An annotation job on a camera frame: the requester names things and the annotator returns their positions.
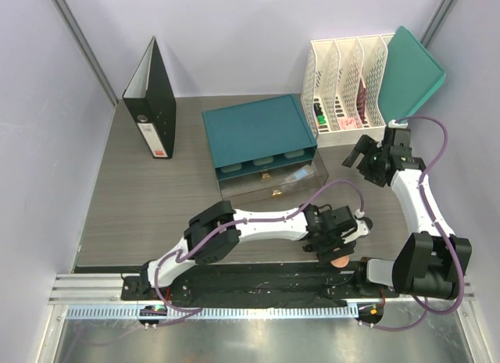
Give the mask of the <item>clear makeup remover bottle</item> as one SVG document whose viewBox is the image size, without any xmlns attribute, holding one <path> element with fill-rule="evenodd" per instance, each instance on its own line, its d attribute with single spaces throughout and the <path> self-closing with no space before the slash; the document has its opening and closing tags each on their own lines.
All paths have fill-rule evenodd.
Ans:
<svg viewBox="0 0 500 363">
<path fill-rule="evenodd" d="M 304 165 L 303 167 L 295 170 L 288 176 L 284 178 L 284 184 L 295 183 L 302 180 L 306 180 L 314 176 L 314 169 L 310 165 Z"/>
</svg>

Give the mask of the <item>teal makeup drawer organizer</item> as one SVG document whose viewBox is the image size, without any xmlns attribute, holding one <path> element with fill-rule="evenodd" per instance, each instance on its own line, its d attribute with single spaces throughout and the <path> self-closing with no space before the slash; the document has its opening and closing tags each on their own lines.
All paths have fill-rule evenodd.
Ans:
<svg viewBox="0 0 500 363">
<path fill-rule="evenodd" d="M 294 94 L 204 111 L 202 119 L 221 198 L 235 206 L 315 190 L 328 179 Z M 314 176 L 284 184 L 304 165 Z"/>
</svg>

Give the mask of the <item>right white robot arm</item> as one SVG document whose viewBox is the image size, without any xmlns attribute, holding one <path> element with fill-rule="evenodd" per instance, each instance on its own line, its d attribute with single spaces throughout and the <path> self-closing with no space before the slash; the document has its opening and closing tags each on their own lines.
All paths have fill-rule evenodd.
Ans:
<svg viewBox="0 0 500 363">
<path fill-rule="evenodd" d="M 406 128 L 386 128 L 382 141 L 363 134 L 343 162 L 356 167 L 365 180 L 391 188 L 409 231 L 394 261 L 368 259 L 352 285 L 364 297 L 384 285 L 398 294 L 455 300 L 464 291 L 472 245 L 457 237 L 442 217 L 428 189 L 427 166 L 413 155 L 410 141 Z"/>
</svg>

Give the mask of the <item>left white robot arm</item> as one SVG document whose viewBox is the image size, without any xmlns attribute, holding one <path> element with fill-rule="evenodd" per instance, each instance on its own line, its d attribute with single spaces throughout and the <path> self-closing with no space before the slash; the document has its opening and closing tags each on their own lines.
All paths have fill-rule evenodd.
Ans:
<svg viewBox="0 0 500 363">
<path fill-rule="evenodd" d="M 239 244 L 258 240 L 304 241 L 304 251 L 321 265 L 343 268 L 356 240 L 370 228 L 364 213 L 348 206 L 304 204 L 277 212 L 250 212 L 232 208 L 229 201 L 215 203 L 188 223 L 188 228 L 166 254 L 141 267 L 139 290 L 159 299 L 173 281 L 196 265 L 220 262 Z"/>
</svg>

